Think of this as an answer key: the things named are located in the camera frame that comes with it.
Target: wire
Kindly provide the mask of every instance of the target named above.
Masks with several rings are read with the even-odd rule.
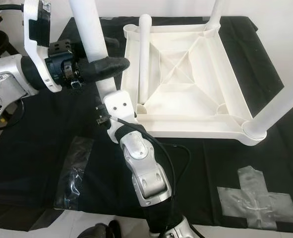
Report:
[[[191,162],[191,160],[192,160],[191,152],[190,152],[190,150],[189,150],[186,146],[183,146],[183,145],[166,144],[166,143],[162,143],[162,145],[164,145],[164,146],[169,146],[169,147],[173,147],[173,148],[180,148],[180,149],[186,151],[187,154],[188,154],[188,157],[187,157],[187,164],[185,165],[185,167],[183,168],[182,172],[180,173],[179,177],[178,177],[177,180],[176,180],[176,186],[178,186],[180,179],[181,179],[181,178],[183,177],[183,175],[186,173],[186,171],[187,171],[187,169],[188,169],[188,167],[189,167],[189,164],[190,164],[190,162]]]
[[[196,235],[198,235],[200,238],[205,238],[192,224],[189,224],[189,226]]]
[[[21,116],[19,117],[19,119],[17,119],[15,122],[11,123],[10,125],[0,127],[0,130],[9,129],[9,128],[15,126],[16,124],[18,124],[21,121],[21,119],[23,118],[23,116],[25,114],[25,106],[24,106],[24,102],[23,102],[22,99],[20,100],[20,102],[21,102],[21,105],[22,105],[22,109],[21,109],[22,112],[21,112]]]
[[[3,5],[0,5],[0,11],[2,11],[2,10],[20,10],[20,11],[23,11],[23,5],[3,4]]]
[[[168,226],[169,226],[169,223],[170,223],[170,219],[171,219],[171,216],[173,214],[173,211],[174,211],[174,198],[175,198],[175,194],[176,194],[176,175],[175,175],[175,170],[174,170],[174,166],[173,166],[173,163],[172,163],[172,160],[171,160],[171,157],[170,155],[168,154],[167,150],[164,148],[164,146],[161,144],[161,142],[159,142],[157,139],[155,139],[154,137],[152,137],[149,133],[147,133],[146,131],[144,130],[141,130],[141,128],[135,126],[134,124],[131,124],[131,123],[128,123],[127,121],[124,121],[120,118],[115,118],[111,115],[108,115],[110,117],[110,119],[112,120],[115,120],[115,121],[118,121],[120,123],[122,123],[123,125],[126,125],[128,127],[131,127],[132,129],[134,130],[137,130],[138,132],[140,132],[142,135],[144,135],[145,137],[147,137],[150,141],[154,142],[156,145],[158,145],[160,147],[160,149],[163,151],[163,153],[165,154],[169,164],[170,164],[170,167],[171,167],[171,170],[172,170],[172,180],[173,180],[173,184],[172,184],[172,196],[171,196],[171,200],[172,200],[172,203],[171,203],[171,214],[170,216],[167,218],[167,223],[166,223],[166,228],[163,232],[161,232],[161,234],[159,235],[159,238],[162,237],[165,232],[167,231],[168,229]]]

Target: white wall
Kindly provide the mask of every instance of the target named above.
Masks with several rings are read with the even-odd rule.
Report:
[[[281,80],[293,80],[293,0],[226,0],[224,15],[248,16]],[[100,16],[208,16],[213,0],[96,0]],[[51,41],[57,40],[72,16],[68,0],[52,0]],[[21,14],[8,12],[0,26],[22,48]]]

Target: white floor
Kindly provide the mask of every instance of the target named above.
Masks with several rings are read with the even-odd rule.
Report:
[[[77,238],[85,229],[96,223],[108,224],[116,219],[121,224],[124,238],[148,238],[145,220],[117,216],[64,211],[48,228],[31,232],[18,232],[0,229],[0,238]],[[195,226],[206,238],[293,238],[291,233],[233,229],[223,227]]]

